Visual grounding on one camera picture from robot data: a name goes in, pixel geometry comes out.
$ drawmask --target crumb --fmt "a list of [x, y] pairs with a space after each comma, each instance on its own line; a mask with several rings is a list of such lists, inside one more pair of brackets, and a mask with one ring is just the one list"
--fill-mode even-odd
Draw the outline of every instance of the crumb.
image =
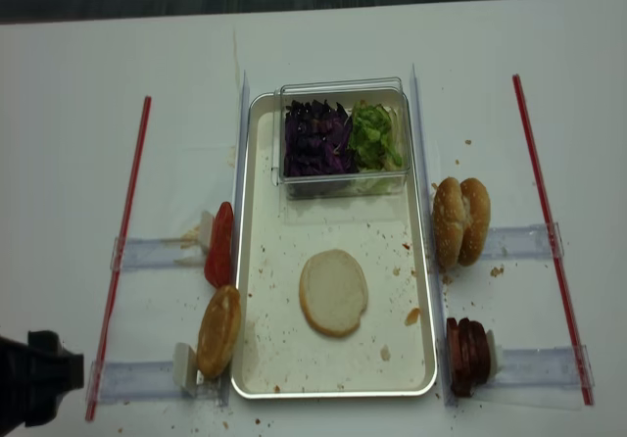
[[418, 322], [418, 315], [420, 315], [420, 308], [414, 308], [408, 313], [408, 317], [405, 318], [405, 326], [416, 324]]
[[492, 275], [493, 277], [498, 277], [499, 275], [503, 274], [505, 270], [506, 268], [503, 266], [503, 264], [501, 264], [501, 268], [494, 267], [492, 270], [490, 270], [490, 275]]
[[381, 359], [383, 359], [383, 362], [389, 362], [390, 361], [390, 357], [392, 357], [390, 355], [390, 350], [388, 349], [388, 346], [385, 345], [381, 348]]

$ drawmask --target green lettuce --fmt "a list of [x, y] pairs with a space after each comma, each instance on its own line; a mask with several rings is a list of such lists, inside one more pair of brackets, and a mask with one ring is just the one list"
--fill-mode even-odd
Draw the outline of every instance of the green lettuce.
[[355, 151], [355, 161], [360, 171], [397, 170], [403, 158], [395, 147], [398, 119], [394, 111], [383, 106], [369, 106], [359, 101], [353, 107], [353, 131], [349, 149]]

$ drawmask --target tomato slice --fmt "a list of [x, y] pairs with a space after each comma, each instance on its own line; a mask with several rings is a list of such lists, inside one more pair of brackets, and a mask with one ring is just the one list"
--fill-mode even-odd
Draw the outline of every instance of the tomato slice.
[[229, 202], [219, 206], [209, 253], [205, 261], [205, 278], [215, 288], [231, 283], [231, 236], [233, 232], [233, 208]]

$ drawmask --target red cabbage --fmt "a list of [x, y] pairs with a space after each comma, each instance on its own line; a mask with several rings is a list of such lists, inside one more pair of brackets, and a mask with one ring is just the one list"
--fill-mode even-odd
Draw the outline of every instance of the red cabbage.
[[284, 175], [330, 175], [357, 172], [355, 152], [348, 148], [353, 118], [314, 100], [292, 101], [285, 115]]

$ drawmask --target vegetable container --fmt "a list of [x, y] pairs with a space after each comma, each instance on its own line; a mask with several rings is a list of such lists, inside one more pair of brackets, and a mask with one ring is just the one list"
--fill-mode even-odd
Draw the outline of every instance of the vegetable container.
[[[286, 115], [293, 101], [338, 104], [351, 116], [352, 132], [356, 132], [353, 115], [356, 104], [382, 106], [390, 116], [390, 141], [395, 151], [395, 164], [390, 168], [363, 169], [353, 173], [323, 175], [287, 175]], [[274, 94], [273, 170], [275, 180], [285, 186], [291, 199], [396, 194], [403, 190], [410, 170], [410, 112], [397, 77], [285, 85]]]

